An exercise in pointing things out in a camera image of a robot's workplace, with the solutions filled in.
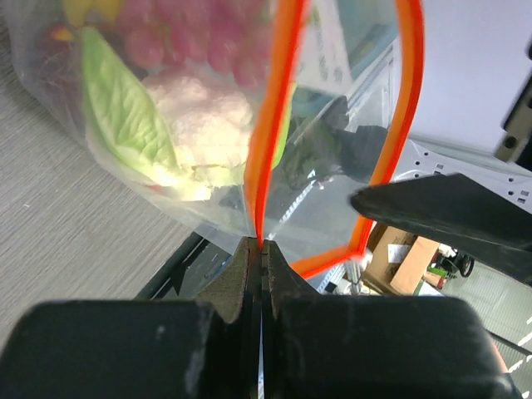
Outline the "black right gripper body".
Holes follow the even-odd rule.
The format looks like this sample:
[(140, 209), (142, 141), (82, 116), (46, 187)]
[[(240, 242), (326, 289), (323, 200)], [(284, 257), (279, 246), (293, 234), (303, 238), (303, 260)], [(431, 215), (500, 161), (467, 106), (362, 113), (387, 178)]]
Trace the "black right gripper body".
[(524, 85), (502, 128), (505, 132), (495, 157), (531, 170), (531, 79)]

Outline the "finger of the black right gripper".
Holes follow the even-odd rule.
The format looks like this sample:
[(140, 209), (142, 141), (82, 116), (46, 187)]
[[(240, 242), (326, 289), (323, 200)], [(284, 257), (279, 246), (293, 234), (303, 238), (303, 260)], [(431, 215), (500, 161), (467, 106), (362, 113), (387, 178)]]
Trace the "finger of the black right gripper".
[(359, 190), (350, 205), (382, 224), (446, 244), (531, 284), (531, 214), (462, 174)]

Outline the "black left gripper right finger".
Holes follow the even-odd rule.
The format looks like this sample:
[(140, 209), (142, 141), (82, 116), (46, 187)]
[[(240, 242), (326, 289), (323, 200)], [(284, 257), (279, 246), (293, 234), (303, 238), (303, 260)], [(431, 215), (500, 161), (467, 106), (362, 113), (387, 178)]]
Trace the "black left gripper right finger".
[(512, 398), (474, 310), (442, 296), (323, 295), (262, 252), (267, 398)]

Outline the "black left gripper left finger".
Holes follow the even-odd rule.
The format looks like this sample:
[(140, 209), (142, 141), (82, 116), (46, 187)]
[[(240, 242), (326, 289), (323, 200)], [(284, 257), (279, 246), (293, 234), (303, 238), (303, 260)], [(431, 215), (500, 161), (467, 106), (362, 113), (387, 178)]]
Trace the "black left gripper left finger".
[(260, 247), (196, 298), (40, 303), (1, 354), (4, 398), (255, 398)]

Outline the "clear orange-zip plastic bag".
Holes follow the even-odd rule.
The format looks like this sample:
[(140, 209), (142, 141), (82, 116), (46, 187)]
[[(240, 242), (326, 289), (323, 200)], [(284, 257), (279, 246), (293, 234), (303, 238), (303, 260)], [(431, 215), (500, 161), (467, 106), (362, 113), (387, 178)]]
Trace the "clear orange-zip plastic bag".
[(361, 258), (419, 101), (420, 1), (4, 1), (22, 86), (117, 179), (311, 277)]

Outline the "white cauliflower with leaves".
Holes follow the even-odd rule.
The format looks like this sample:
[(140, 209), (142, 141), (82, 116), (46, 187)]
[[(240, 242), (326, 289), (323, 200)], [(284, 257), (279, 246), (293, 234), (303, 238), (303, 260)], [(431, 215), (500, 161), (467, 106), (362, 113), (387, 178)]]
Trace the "white cauliflower with leaves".
[(256, 88), (196, 65), (137, 77), (92, 27), (81, 30), (81, 85), (91, 150), (128, 179), (182, 202), (241, 185), (259, 207), (288, 134), (294, 46), (272, 50)]

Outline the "red grape bunch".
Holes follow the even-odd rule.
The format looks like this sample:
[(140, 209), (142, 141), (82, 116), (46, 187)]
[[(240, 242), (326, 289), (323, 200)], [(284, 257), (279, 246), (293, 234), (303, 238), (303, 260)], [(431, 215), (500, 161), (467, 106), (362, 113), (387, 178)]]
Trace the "red grape bunch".
[(262, 86), (270, 70), (275, 1), (125, 1), (115, 20), (126, 55), (144, 70), (192, 62)]

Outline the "orange peach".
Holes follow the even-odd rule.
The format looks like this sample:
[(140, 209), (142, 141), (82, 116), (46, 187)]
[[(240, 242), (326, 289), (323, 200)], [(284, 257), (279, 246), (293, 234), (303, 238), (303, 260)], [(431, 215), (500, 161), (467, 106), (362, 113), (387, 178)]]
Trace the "orange peach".
[(37, 39), (37, 94), (47, 109), (75, 136), (85, 134), (80, 48), (64, 22), (48, 27)]

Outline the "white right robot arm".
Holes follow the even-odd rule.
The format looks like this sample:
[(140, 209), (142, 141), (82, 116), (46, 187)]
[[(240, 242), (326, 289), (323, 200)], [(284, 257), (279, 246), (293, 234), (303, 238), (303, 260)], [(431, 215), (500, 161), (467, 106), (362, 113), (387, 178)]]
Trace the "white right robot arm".
[(469, 254), (531, 284), (531, 84), (504, 123), (496, 151), (514, 173), (446, 157), (413, 142), (388, 185), (361, 189), (350, 205), (362, 216)]

